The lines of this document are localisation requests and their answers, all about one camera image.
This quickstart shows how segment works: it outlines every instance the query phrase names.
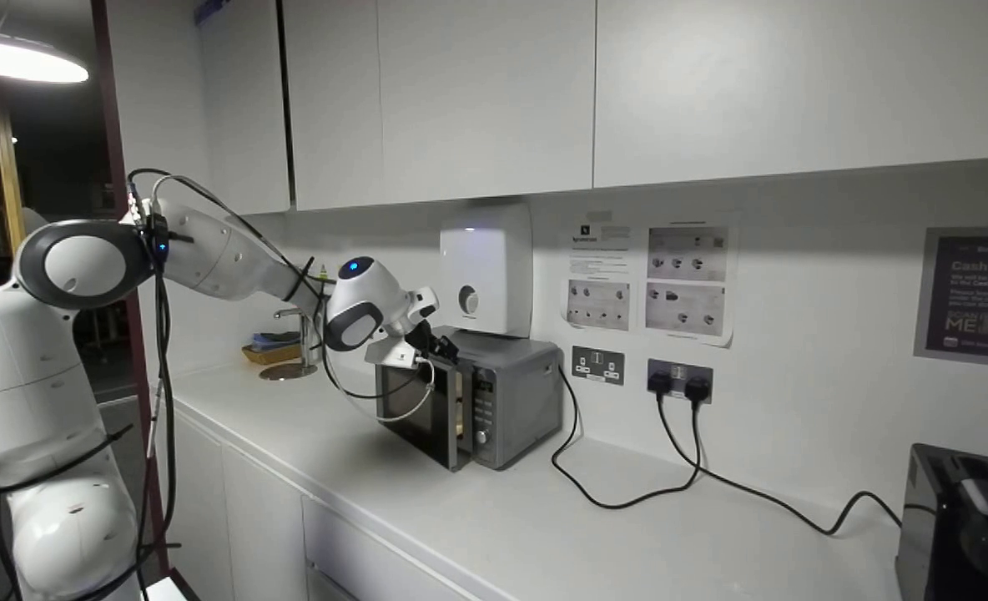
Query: ceiling light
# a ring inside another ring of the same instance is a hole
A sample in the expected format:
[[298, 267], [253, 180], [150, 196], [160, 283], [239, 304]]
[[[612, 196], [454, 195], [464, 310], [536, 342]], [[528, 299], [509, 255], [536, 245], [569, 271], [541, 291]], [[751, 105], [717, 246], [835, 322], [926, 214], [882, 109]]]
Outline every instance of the ceiling light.
[[0, 33], [0, 78], [30, 84], [85, 84], [86, 66], [49, 43]]

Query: white countertop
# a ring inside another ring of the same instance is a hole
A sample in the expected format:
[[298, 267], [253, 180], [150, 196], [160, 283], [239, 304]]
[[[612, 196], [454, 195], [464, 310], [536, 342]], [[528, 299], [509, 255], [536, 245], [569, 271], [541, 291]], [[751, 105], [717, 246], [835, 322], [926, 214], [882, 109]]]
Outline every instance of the white countertop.
[[[840, 537], [716, 480], [632, 511], [592, 507], [555, 468], [557, 442], [509, 470], [446, 470], [324, 374], [176, 382], [182, 412], [271, 464], [342, 517], [480, 597], [896, 601], [898, 532], [856, 507]], [[565, 464], [599, 499], [685, 480], [687, 468], [581, 442]], [[839, 507], [813, 511], [830, 526]]]

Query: wall poster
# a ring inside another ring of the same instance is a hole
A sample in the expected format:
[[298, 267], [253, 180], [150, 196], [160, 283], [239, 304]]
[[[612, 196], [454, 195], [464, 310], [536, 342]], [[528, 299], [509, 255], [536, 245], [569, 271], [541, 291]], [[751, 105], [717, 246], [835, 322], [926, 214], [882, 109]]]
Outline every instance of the wall poster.
[[988, 230], [927, 230], [921, 354], [988, 362]]

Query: white box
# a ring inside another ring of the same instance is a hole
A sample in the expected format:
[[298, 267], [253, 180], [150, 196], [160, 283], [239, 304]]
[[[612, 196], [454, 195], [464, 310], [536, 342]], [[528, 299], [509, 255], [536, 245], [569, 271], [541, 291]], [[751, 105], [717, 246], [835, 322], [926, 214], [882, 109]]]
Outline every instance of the white box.
[[531, 338], [531, 214], [526, 200], [474, 205], [440, 227], [439, 324]]

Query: electrical outlet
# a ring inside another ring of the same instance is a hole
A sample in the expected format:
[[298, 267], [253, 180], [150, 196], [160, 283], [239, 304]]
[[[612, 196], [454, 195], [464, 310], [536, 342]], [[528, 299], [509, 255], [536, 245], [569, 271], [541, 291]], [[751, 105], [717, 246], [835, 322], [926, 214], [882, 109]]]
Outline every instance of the electrical outlet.
[[696, 392], [707, 392], [706, 403], [716, 401], [716, 369], [697, 369], [697, 364], [674, 364], [674, 362], [649, 362], [649, 382], [655, 374], [668, 374], [672, 377], [672, 392], [679, 397], [687, 397], [685, 387], [691, 384]]
[[652, 282], [649, 329], [717, 338], [726, 331], [726, 286]]
[[649, 274], [665, 282], [726, 282], [729, 230], [726, 227], [655, 227], [649, 246]]
[[571, 349], [571, 374], [626, 387], [626, 354], [601, 349]]
[[569, 324], [628, 331], [632, 283], [569, 282]]

